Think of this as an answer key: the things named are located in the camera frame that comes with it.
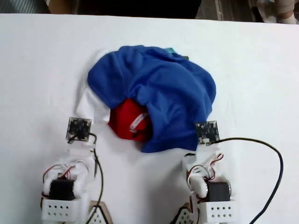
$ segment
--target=white surface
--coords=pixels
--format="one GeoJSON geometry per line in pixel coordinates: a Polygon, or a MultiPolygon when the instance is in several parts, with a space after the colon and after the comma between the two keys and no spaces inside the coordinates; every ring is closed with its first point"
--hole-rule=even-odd
{"type": "Polygon", "coordinates": [[[230,202],[204,202],[199,204],[200,221],[207,223],[232,223],[237,214],[237,203],[230,202]]]}
{"type": "Polygon", "coordinates": [[[43,200],[42,219],[49,221],[76,222],[79,220],[81,199],[73,201],[43,200]]]}
{"type": "MultiPolygon", "coordinates": [[[[298,26],[1,14],[0,32],[1,223],[41,223],[42,172],[67,149],[64,137],[81,77],[98,49],[137,44],[173,47],[212,74],[217,96],[209,119],[218,120],[221,138],[265,140],[285,161],[281,186],[256,223],[297,221],[298,26]]],[[[107,126],[95,126],[94,132],[105,174],[103,201],[114,223],[169,223],[187,202],[180,173],[187,151],[142,154],[107,126]]],[[[246,224],[274,187],[278,158],[254,143],[221,148],[234,152],[238,223],[246,224]]]]}

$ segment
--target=red wire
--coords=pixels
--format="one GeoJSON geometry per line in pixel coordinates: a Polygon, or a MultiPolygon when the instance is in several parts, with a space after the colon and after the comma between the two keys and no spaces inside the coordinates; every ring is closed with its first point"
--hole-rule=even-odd
{"type": "Polygon", "coordinates": [[[44,172],[44,174],[43,174],[43,183],[45,183],[45,176],[46,176],[46,174],[47,174],[51,169],[53,169],[55,166],[62,166],[62,164],[55,164],[55,165],[49,167],[49,168],[44,172]]]}
{"type": "Polygon", "coordinates": [[[213,165],[214,163],[216,163],[217,161],[222,160],[223,157],[224,157],[224,155],[223,155],[222,153],[219,153],[218,156],[216,157],[216,160],[213,160],[213,161],[210,163],[210,167],[211,167],[212,172],[213,172],[213,175],[212,175],[211,178],[210,178],[211,181],[214,180],[215,177],[216,177],[216,172],[215,172],[215,170],[214,170],[214,168],[213,168],[212,165],[213,165]]]}
{"type": "Polygon", "coordinates": [[[67,173],[69,173],[70,172],[70,169],[72,169],[72,168],[74,168],[75,166],[71,166],[71,167],[69,167],[59,178],[62,178],[62,177],[64,177],[67,173]]]}

